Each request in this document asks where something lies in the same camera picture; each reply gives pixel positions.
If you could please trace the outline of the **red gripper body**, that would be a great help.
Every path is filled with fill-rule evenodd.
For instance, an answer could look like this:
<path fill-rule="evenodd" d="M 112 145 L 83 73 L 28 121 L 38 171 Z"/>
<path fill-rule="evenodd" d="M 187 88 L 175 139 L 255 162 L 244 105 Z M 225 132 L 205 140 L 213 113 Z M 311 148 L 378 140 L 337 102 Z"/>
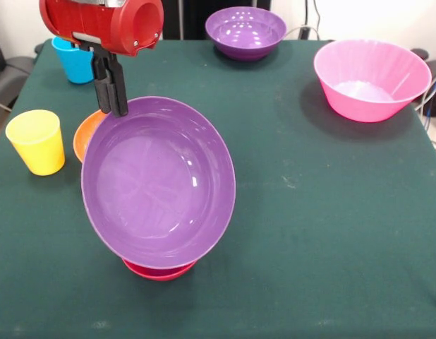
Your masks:
<path fill-rule="evenodd" d="M 161 1 L 40 1 L 39 7 L 54 35 L 131 57 L 153 49 L 164 24 Z"/>

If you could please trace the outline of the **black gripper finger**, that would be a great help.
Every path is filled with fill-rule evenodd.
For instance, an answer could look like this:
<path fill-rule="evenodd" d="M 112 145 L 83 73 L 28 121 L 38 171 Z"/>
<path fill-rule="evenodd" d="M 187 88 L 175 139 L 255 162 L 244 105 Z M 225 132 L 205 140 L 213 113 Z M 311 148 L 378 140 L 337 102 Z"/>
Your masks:
<path fill-rule="evenodd" d="M 123 68 L 117 56 L 108 53 L 105 58 L 107 73 L 107 90 L 111 111 L 116 117 L 124 117 L 128 114 L 128 100 L 123 76 Z"/>
<path fill-rule="evenodd" d="M 94 49 L 93 52 L 92 71 L 94 74 L 94 84 L 99 108 L 102 112 L 110 112 L 111 105 L 108 93 L 109 75 L 107 73 L 104 57 L 101 55 L 99 49 Z"/>

